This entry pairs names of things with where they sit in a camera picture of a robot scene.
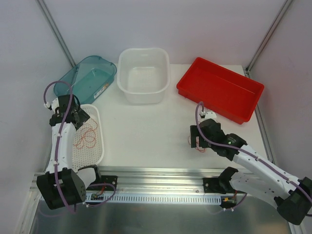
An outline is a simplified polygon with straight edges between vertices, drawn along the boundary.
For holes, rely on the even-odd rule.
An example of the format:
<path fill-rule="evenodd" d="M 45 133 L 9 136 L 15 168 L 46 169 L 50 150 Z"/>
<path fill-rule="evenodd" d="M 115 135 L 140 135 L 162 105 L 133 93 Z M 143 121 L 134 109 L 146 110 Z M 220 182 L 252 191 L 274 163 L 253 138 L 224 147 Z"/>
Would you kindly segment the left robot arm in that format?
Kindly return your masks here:
<path fill-rule="evenodd" d="M 52 129 L 52 148 L 45 173 L 37 177 L 37 187 L 51 210 L 77 205 L 86 199 L 86 189 L 97 190 L 102 177 L 97 165 L 73 169 L 73 144 L 76 131 L 90 118 L 81 108 L 76 96 L 56 98 L 49 124 Z"/>

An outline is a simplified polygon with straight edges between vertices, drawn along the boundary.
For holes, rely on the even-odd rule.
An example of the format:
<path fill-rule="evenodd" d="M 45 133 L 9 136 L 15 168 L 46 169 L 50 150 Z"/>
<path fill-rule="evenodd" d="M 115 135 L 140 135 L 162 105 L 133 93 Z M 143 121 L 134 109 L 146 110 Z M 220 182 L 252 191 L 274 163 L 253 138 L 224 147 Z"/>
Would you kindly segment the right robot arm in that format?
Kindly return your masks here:
<path fill-rule="evenodd" d="M 190 126 L 191 147 L 210 148 L 217 155 L 235 162 L 253 174 L 251 178 L 236 168 L 227 167 L 217 178 L 207 179 L 205 189 L 226 194 L 244 192 L 267 202 L 289 223 L 300 225 L 312 207 L 312 181 L 287 173 L 260 157 L 236 134 L 224 134 L 220 123 L 207 119 Z"/>

